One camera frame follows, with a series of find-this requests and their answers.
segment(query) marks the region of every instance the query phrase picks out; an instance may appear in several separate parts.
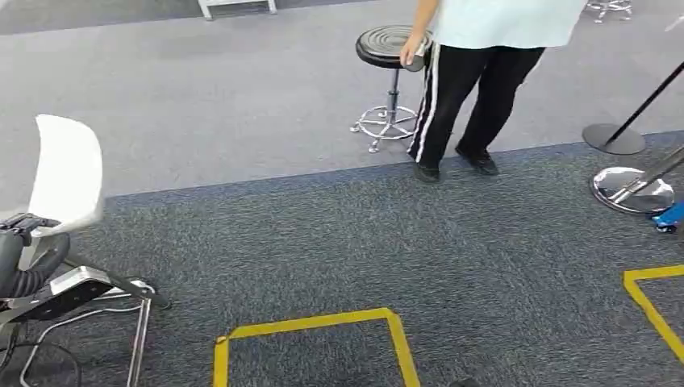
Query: yellow floor marking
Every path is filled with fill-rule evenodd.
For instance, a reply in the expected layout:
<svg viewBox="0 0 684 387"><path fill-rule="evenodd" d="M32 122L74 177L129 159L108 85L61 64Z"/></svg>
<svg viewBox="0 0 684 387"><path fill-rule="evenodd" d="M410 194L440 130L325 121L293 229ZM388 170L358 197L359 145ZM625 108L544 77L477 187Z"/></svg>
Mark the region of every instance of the yellow floor marking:
<svg viewBox="0 0 684 387"><path fill-rule="evenodd" d="M219 336L214 346L214 387L228 385L228 337Z"/></svg>
<svg viewBox="0 0 684 387"><path fill-rule="evenodd" d="M646 317L662 336L663 340L672 349L674 354L684 364L684 344L679 339L672 328L667 325L665 319L658 313L657 309L646 297L644 292L636 283L638 280L652 280L657 278L684 276L684 264L669 266L665 268L647 268L645 270L630 270L624 272L624 288L634 298L634 301L641 306L646 313Z"/></svg>
<svg viewBox="0 0 684 387"><path fill-rule="evenodd" d="M402 320L388 308L372 310L358 310L338 314L328 314L295 320L267 322L265 324L246 325L237 327L230 335L221 336L216 340L214 350L214 387L228 387L228 341L245 337L271 335L273 333L301 331L320 327L331 327L346 323L386 319L390 326L390 336L397 353L399 368L402 371L406 387L420 387L418 374L415 371L411 349L403 330Z"/></svg>

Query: black shoe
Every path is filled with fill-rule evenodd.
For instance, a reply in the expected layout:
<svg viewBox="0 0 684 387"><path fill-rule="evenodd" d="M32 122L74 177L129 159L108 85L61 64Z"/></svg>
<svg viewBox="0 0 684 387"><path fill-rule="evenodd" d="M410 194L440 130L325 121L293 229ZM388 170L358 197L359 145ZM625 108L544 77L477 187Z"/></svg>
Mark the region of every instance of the black shoe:
<svg viewBox="0 0 684 387"><path fill-rule="evenodd" d="M440 182L440 169L423 167L421 164L415 163L413 171L418 180L423 183L435 184Z"/></svg>
<svg viewBox="0 0 684 387"><path fill-rule="evenodd" d="M479 152L466 152L463 149L456 147L456 153L468 161L468 163L479 173L489 176L498 175L498 168L496 168L496 164L491 159L491 156L486 149Z"/></svg>

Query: hand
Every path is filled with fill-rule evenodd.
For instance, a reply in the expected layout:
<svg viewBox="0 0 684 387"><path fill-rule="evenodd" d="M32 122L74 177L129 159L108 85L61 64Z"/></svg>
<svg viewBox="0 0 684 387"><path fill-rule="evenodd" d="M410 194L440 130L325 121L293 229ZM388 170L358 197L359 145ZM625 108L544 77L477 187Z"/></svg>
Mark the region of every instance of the hand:
<svg viewBox="0 0 684 387"><path fill-rule="evenodd" d="M412 33L399 53L399 61L406 67L413 63L413 56L423 42L423 34Z"/></svg>

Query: black pole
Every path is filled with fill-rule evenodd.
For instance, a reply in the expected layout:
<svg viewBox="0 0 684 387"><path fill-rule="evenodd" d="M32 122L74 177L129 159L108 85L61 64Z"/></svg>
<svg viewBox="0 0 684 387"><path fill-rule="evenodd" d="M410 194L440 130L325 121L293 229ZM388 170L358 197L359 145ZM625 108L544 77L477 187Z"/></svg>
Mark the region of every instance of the black pole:
<svg viewBox="0 0 684 387"><path fill-rule="evenodd" d="M682 71L684 71L684 62L682 62L682 64L680 64L679 67L677 67L677 68L669 75L669 77L667 77L667 79L665 79L665 81L663 81L663 83L661 83L661 85L658 86L658 88L656 89L656 91L654 91L653 94L651 94L651 96L650 96L648 99L646 99L646 101L645 101L641 106L639 106L639 109L637 109L637 110L634 112L634 114L632 114L632 117L630 117L630 118L627 120L627 122L625 122L625 123L623 124L623 126L620 127L620 129L618 129L618 130L611 136L611 138L608 139L608 141L606 141L606 144L612 143L612 142L615 141L615 140L616 140L624 131L626 131L627 128L628 128L630 125L632 125L632 123L634 122L634 120L636 120L637 118L639 118L639 116L641 115L641 113L644 113L644 110L646 110L646 108L648 108L648 107L653 103L653 101L655 101L656 98L658 98L658 96L661 95L661 93L667 88L667 86L669 86L670 83L672 83L675 79L677 79L677 77L679 77L679 74L681 74Z"/></svg>

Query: black chair seat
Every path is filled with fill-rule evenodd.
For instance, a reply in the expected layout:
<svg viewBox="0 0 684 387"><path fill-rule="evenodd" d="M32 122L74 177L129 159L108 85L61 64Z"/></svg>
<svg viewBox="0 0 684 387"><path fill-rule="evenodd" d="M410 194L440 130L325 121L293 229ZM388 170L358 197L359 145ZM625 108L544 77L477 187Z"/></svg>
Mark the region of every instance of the black chair seat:
<svg viewBox="0 0 684 387"><path fill-rule="evenodd" d="M357 55L369 65L401 69L399 53L411 35L411 26L382 26L368 30L357 40Z"/></svg>

